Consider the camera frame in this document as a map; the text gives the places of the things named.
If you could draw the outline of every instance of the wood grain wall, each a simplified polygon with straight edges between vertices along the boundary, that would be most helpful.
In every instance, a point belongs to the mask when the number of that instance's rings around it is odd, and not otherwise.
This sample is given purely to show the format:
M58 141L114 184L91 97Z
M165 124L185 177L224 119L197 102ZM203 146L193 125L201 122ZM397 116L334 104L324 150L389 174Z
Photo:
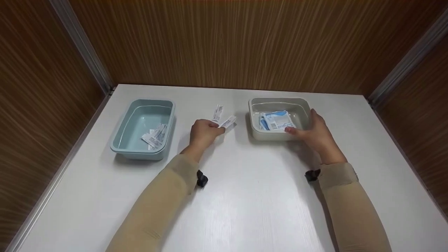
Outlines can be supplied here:
M448 216L448 36L392 92L379 115Z
M47 0L0 0L0 251L104 97Z
M70 0L116 83L369 95L440 0Z

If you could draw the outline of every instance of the beige sleeve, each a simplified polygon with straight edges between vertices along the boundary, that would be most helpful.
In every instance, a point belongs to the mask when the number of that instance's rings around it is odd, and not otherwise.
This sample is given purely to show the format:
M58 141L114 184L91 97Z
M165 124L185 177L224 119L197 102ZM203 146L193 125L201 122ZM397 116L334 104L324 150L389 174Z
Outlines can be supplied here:
M106 252L153 252L196 186L198 164L175 156L139 196Z
M390 252L383 224L349 163L322 165L319 184L340 252Z

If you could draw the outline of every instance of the left hand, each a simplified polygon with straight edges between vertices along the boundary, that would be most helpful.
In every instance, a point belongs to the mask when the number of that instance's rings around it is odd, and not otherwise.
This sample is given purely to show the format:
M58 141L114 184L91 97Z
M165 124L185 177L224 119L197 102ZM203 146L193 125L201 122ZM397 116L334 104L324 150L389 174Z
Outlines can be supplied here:
M191 126L190 145L205 150L224 132L225 128L219 128L217 123L206 119L196 120Z
M225 128L219 128L217 123L206 119L198 119L191 126L190 145L181 154L189 156L199 163L204 151L215 141L216 137L224 134Z

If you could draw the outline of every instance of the white table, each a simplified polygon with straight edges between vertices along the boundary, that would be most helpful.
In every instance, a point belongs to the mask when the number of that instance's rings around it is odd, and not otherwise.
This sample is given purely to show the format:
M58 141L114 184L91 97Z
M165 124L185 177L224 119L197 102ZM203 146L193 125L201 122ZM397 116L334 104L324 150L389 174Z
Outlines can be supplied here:
M448 224L362 96L119 85L68 166L20 252L104 251L134 201L188 143L196 118L216 104L237 126L211 148L210 179L186 204L162 251L334 251L323 207L303 174L306 154L248 132L253 97L302 97L326 120L359 175L393 251L446 251ZM127 161L109 148L114 128L137 98L168 98L177 118L169 157Z

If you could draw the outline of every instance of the light blue plastic tray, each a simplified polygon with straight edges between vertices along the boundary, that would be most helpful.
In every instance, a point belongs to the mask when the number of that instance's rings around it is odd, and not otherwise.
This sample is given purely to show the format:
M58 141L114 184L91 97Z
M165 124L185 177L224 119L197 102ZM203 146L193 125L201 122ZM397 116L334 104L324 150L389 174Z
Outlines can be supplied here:
M173 130L175 104L170 100L138 99L131 103L115 137L111 141L111 149L129 159L161 160L169 152ZM148 144L141 136L155 129L160 123L167 124L165 138L159 149L148 150Z

